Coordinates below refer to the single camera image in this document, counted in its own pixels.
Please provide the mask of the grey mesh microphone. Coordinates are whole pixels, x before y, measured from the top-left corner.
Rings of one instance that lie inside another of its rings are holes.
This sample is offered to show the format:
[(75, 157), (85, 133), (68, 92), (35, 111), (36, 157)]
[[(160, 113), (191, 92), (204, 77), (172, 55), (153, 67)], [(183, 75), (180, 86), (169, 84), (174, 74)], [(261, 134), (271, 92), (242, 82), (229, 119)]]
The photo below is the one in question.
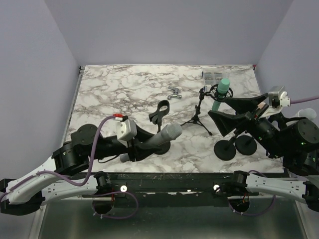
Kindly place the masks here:
[[(171, 142), (173, 140), (176, 140), (179, 136), (182, 134), (182, 128), (181, 125), (178, 123), (172, 123), (166, 125), (160, 132), (155, 134), (148, 142), (146, 142), (146, 145), (154, 145), (159, 146), (165, 142)], [(123, 154), (120, 156), (120, 161), (122, 163), (128, 162), (128, 155)]]

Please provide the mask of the black round-base mic stand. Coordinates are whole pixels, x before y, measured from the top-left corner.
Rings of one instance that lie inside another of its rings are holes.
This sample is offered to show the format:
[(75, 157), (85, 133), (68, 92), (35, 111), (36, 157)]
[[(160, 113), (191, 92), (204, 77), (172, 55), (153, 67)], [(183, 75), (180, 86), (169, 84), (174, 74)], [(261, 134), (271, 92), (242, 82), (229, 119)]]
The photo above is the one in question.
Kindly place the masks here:
[[(162, 100), (158, 103), (157, 110), (154, 113), (149, 114), (149, 120), (153, 124), (158, 126), (158, 132), (161, 130), (162, 118), (169, 113), (170, 105), (168, 100)], [(163, 155), (170, 149), (170, 142), (166, 142), (161, 145), (161, 150), (156, 152), (156, 155)]]

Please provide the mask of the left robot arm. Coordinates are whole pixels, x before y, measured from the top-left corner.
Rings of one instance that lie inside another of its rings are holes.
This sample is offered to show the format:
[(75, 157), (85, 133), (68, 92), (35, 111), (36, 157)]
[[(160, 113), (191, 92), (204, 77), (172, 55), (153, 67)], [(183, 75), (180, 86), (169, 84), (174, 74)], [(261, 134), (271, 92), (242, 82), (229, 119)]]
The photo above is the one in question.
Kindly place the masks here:
[(132, 121), (120, 122), (117, 135), (103, 137), (100, 128), (86, 124), (71, 135), (71, 141), (53, 152), (39, 167), (19, 179), (2, 179), (0, 211), (24, 216), (52, 201), (72, 196), (120, 194), (120, 187), (105, 172), (93, 173), (95, 159), (121, 156), (122, 162), (141, 161), (152, 154), (164, 154), (182, 129), (174, 124), (157, 134)]

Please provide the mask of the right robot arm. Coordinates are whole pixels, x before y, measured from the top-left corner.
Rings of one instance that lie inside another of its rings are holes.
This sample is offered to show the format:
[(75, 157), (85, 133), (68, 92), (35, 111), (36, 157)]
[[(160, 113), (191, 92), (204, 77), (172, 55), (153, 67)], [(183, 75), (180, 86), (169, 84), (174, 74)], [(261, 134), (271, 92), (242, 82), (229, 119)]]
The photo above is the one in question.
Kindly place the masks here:
[(267, 193), (290, 198), (319, 210), (319, 127), (306, 117), (286, 118), (281, 113), (290, 105), (286, 92), (253, 98), (222, 99), (235, 114), (210, 110), (208, 115), (222, 136), (234, 132), (230, 140), (214, 145), (215, 155), (224, 161), (237, 152), (250, 154), (250, 144), (258, 142), (272, 159), (282, 158), (283, 167), (305, 177), (306, 181), (267, 178), (258, 174), (235, 171), (230, 181), (220, 186), (227, 196)]

